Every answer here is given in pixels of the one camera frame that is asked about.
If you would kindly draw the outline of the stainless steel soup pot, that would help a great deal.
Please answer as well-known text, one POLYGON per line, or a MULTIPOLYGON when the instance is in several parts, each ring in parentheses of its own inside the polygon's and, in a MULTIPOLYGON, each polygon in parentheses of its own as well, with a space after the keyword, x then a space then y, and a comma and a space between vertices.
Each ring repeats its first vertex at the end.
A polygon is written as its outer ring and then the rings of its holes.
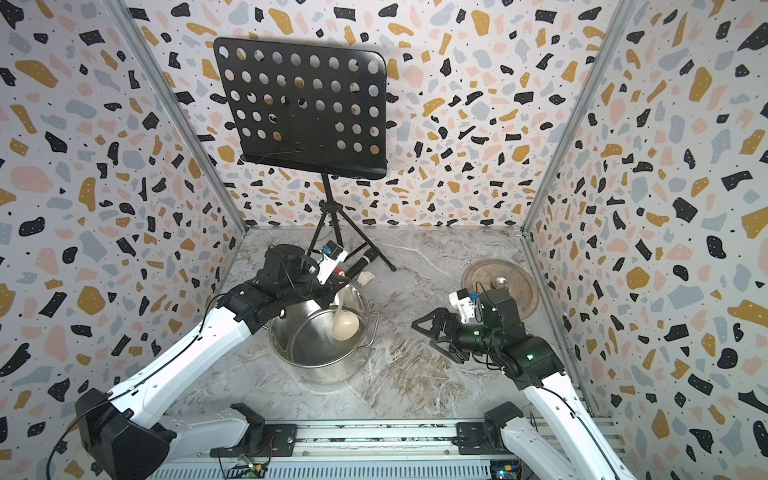
POLYGON ((276 355, 305 382, 315 385, 343 383, 368 362, 376 339, 379 318, 357 284, 340 290, 327 308, 315 301, 292 305, 271 320, 269 336, 276 355), (338 310, 353 314, 358 329, 346 340, 332 335, 338 310))

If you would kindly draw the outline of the stainless steel pot lid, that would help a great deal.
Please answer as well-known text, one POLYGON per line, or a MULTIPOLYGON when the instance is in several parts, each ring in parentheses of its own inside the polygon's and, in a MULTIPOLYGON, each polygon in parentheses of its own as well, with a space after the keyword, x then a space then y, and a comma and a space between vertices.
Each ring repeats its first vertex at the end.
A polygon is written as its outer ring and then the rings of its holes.
POLYGON ((510 261, 485 259, 471 264, 462 275, 462 286, 473 293, 480 285, 486 290, 506 290, 516 301, 522 320, 538 307, 539 292, 532 276, 510 261))

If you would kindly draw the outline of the cream plastic ladle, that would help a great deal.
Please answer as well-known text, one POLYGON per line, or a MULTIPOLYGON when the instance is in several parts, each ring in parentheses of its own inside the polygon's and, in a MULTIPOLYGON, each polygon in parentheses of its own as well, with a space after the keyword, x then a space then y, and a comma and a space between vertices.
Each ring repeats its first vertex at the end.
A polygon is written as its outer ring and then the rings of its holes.
POLYGON ((344 298, 340 297, 332 320, 331 335, 337 341, 351 339, 359 330, 359 317, 345 307, 344 298))

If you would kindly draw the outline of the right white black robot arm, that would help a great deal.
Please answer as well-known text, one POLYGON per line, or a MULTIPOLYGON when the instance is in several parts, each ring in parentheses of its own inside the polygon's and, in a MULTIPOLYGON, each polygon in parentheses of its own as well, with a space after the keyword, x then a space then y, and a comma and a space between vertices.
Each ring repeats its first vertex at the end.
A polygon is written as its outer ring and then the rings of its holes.
POLYGON ((510 452, 540 479, 632 478, 578 397, 551 345, 527 333, 507 290, 461 289, 449 300, 450 307, 414 320, 412 329, 452 362, 475 360, 510 379, 559 443, 553 447, 519 407, 505 402, 484 414, 479 440, 459 436, 459 447, 510 452))

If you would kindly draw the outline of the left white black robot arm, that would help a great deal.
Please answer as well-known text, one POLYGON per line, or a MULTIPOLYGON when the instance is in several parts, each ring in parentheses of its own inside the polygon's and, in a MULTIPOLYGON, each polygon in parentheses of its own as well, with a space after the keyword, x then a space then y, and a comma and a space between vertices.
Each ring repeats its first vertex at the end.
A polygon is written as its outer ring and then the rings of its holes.
POLYGON ((249 279, 213 298, 200 324, 153 362, 107 392, 92 388, 76 402, 85 450, 112 479, 146 479, 165 462, 214 450, 232 456, 266 445, 265 420, 243 403, 191 420, 167 416, 169 406, 218 359, 269 321, 305 301, 327 308, 372 258, 341 268, 345 250, 328 242, 320 261, 280 244, 249 279))

